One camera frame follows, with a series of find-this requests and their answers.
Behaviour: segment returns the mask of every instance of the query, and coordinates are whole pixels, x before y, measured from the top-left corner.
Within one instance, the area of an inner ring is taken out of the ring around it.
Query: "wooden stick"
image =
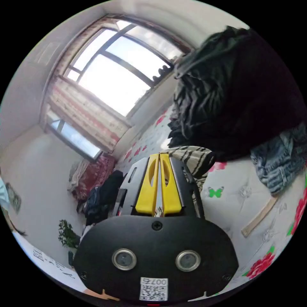
[[[241,230],[245,238],[247,238],[252,232],[252,230],[266,217],[266,215],[271,211],[277,200],[278,196],[271,197],[268,203],[262,208],[262,210],[249,222],[247,226],[245,226]]]

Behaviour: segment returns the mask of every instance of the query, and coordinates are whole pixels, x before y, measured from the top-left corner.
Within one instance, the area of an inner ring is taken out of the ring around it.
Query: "qr code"
[[[167,301],[168,279],[141,277],[141,301]]]

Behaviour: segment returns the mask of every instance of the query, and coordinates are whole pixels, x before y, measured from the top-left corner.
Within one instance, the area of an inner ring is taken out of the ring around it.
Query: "yellow robot part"
[[[182,209],[180,197],[168,154],[160,154],[160,163],[163,215],[180,213]]]
[[[135,209],[138,213],[154,216],[159,173],[159,154],[149,156],[148,166]]]

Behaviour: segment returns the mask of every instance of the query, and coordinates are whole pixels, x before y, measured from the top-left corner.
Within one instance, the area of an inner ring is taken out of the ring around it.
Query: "green butterfly print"
[[[217,189],[216,191],[212,188],[209,188],[209,197],[213,198],[215,196],[217,198],[220,198],[222,196],[223,190],[224,190],[224,187],[221,187]]]

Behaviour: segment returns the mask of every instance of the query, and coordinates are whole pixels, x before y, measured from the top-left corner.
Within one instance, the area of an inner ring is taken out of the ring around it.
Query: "window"
[[[150,89],[132,72],[103,55],[94,59],[79,84],[123,116]]]
[[[129,30],[127,35],[147,43],[169,60],[172,60],[176,57],[178,58],[182,55],[182,52],[177,47],[156,33],[148,31],[146,28],[136,26]]]
[[[95,161],[101,154],[102,149],[92,144],[84,136],[82,136],[72,126],[68,125],[64,120],[60,119],[52,111],[48,114],[49,127],[66,145],[77,151],[81,156],[89,161]]]
[[[110,19],[104,26],[72,60],[65,76],[127,116],[183,53],[166,38],[131,22]]]

